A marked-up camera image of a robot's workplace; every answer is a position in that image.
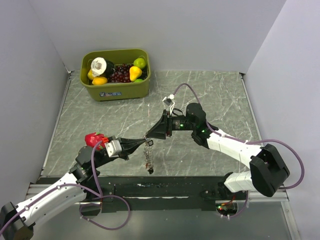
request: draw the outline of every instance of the bunch of grapes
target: bunch of grapes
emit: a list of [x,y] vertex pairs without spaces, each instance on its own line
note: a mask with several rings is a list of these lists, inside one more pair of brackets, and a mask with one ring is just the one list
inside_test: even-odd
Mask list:
[[[114,73],[108,78],[108,83],[131,83],[129,70],[132,66],[133,64],[122,64],[116,66]],[[145,67],[139,79],[144,80],[147,76],[147,68]]]

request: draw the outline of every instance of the sticker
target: sticker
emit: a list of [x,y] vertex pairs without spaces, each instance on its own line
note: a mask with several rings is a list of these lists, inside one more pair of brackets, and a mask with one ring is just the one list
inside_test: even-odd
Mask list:
[[112,96],[121,96],[121,92],[118,91],[118,92],[104,92],[104,91],[101,91],[99,93],[100,97],[112,97]]

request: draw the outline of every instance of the olive green basket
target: olive green basket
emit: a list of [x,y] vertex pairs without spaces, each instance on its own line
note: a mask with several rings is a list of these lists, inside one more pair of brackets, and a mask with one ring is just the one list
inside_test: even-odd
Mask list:
[[[91,63],[95,58],[104,58],[113,62],[115,65],[133,64],[137,58],[143,58],[146,61],[147,77],[141,82],[130,83],[107,83],[104,85],[92,85],[88,79],[88,72]],[[86,88],[90,96],[100,101],[110,101],[119,99],[144,98],[149,93],[150,84],[150,63],[148,54],[142,49],[118,49],[106,51],[93,51],[84,56],[82,60],[80,82]]]

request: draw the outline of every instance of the gray marble surface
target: gray marble surface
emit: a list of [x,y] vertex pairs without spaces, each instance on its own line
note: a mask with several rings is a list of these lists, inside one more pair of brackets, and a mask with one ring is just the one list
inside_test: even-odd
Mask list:
[[[74,164],[88,133],[141,138],[161,117],[162,99],[181,83],[189,83],[198,94],[207,120],[226,133],[243,140],[258,140],[241,76],[237,72],[159,71],[152,74],[149,95],[140,99],[96,102],[79,82],[79,72],[71,76],[70,87],[49,151],[43,176],[62,176]],[[182,87],[176,107],[196,102],[192,92]],[[153,176],[221,176],[243,172],[246,167],[224,155],[193,142],[191,132],[174,132],[171,138],[155,140]],[[148,176],[143,146],[129,161],[117,159],[98,170],[102,176]]]

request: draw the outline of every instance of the green apple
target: green apple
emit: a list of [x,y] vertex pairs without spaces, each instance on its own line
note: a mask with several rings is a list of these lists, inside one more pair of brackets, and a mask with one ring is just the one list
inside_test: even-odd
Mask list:
[[140,69],[144,69],[146,67],[147,63],[146,63],[146,60],[139,57],[136,60],[134,60],[133,65],[140,68]]

